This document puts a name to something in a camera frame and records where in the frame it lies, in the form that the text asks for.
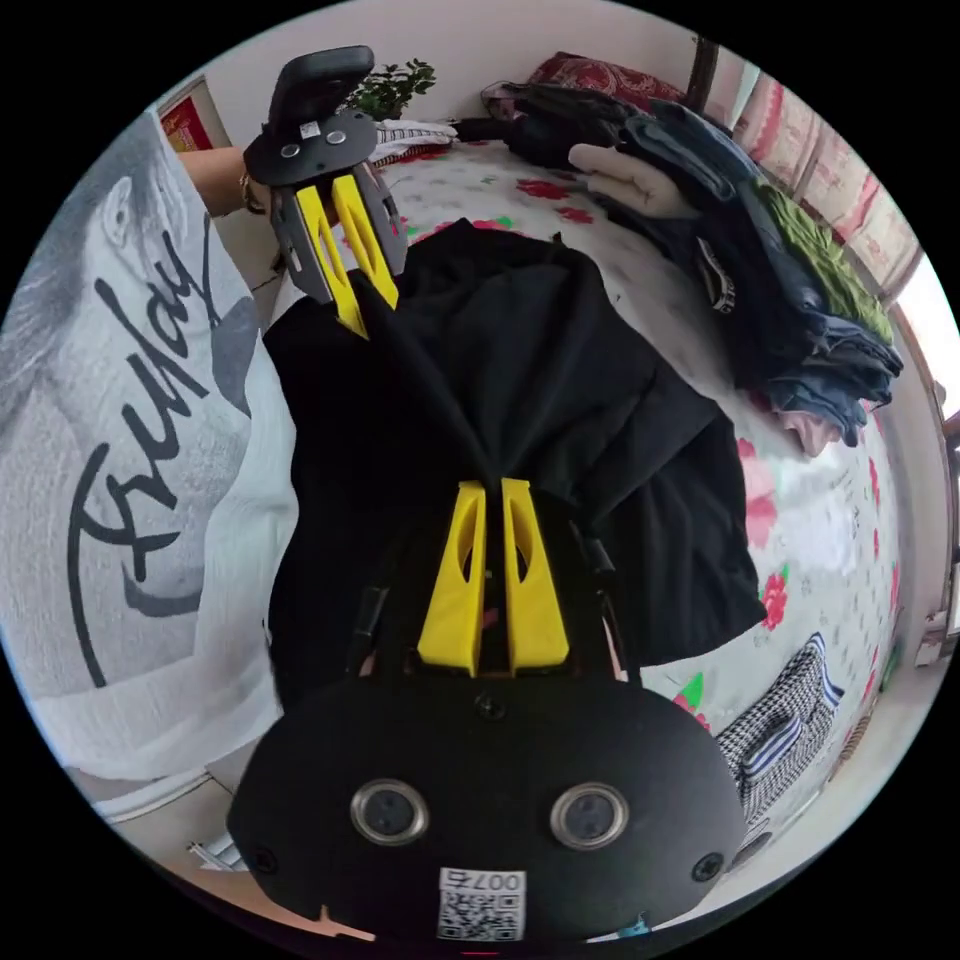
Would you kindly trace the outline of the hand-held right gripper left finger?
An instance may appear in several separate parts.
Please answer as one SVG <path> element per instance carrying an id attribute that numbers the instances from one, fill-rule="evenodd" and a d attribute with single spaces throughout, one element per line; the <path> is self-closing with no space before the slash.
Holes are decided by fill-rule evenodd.
<path id="1" fill-rule="evenodd" d="M 429 667 L 476 671 L 486 583 L 486 492 L 462 483 L 451 514 L 416 652 Z"/>

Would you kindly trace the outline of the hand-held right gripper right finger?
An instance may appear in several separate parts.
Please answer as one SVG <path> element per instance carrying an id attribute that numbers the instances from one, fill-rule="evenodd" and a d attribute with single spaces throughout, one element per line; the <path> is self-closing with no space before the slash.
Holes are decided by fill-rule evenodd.
<path id="1" fill-rule="evenodd" d="M 501 499 L 510 669 L 554 670 L 567 661 L 569 642 L 530 484 L 503 479 Z"/>

